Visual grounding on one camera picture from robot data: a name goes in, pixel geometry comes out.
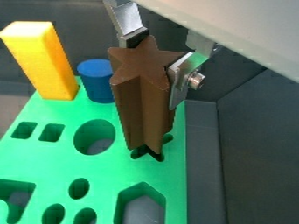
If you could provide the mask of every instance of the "screw head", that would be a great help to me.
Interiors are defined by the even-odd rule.
[[[191,73],[191,76],[188,78],[188,86],[194,90],[198,90],[205,84],[205,79],[206,79],[206,76],[203,74],[198,72]]]

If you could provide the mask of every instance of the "yellow rectangular prism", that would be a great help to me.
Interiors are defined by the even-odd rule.
[[[42,98],[72,100],[79,85],[52,23],[12,22],[0,38]]]

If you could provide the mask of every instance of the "green foam board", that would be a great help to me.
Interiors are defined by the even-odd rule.
[[[0,223],[120,224],[127,202],[143,195],[164,207],[166,224],[187,223],[184,104],[164,161],[132,159],[115,103],[91,101],[79,84],[74,101],[35,93],[0,141]],[[99,139],[114,143],[87,155]],[[27,197],[26,209],[12,197]]]

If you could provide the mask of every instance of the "small square hole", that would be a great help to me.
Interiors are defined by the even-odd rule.
[[[38,122],[20,122],[14,131],[12,138],[22,138],[22,139],[30,138],[34,133],[36,125]]]
[[[64,129],[63,124],[50,123],[46,125],[42,132],[40,141],[44,142],[58,142],[62,137],[62,132]]]

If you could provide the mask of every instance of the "brown star-shaped block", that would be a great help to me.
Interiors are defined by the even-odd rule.
[[[128,149],[147,145],[162,153],[164,133],[174,126],[168,109],[170,81],[164,68],[183,52],[160,51],[148,36],[136,48],[110,48],[114,75],[110,80]]]

